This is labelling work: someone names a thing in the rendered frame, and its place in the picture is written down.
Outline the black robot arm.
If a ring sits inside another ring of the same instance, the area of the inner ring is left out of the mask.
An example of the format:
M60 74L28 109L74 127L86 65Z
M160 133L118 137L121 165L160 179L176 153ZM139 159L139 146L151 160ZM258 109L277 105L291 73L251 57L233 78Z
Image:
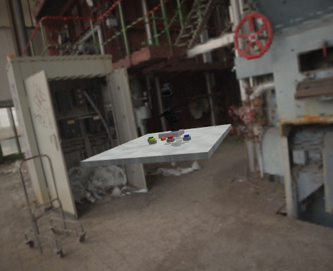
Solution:
M173 103L172 103L172 96L173 96L172 85L170 85L170 83L164 83L163 85L164 86L161 89L161 98L164 97L163 104L164 105L169 105L169 104L173 105ZM174 111L174 108L173 107L171 108L169 106L168 108L164 107L163 113L164 113L165 116L166 115L171 116L170 114L172 114L171 112L173 112L173 111ZM172 132L178 131L178 125L177 124L179 124L179 119L178 119L177 116L174 117L174 122L173 123L175 123L175 124L173 124L171 126Z

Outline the red button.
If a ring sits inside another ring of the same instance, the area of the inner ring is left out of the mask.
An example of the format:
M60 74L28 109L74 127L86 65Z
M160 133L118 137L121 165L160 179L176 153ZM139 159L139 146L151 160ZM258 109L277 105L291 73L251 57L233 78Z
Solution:
M166 142L168 143L168 142L173 142L174 141L174 137L172 137L172 136L170 136L170 137L168 137L168 139L166 139Z

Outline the yellow button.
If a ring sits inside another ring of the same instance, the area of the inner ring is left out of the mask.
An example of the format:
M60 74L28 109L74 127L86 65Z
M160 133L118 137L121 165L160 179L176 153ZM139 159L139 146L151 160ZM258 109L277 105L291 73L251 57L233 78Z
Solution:
M150 144L155 144L156 142L157 142L157 140L156 140L155 138L150 139L150 141L149 141L149 145L150 145Z

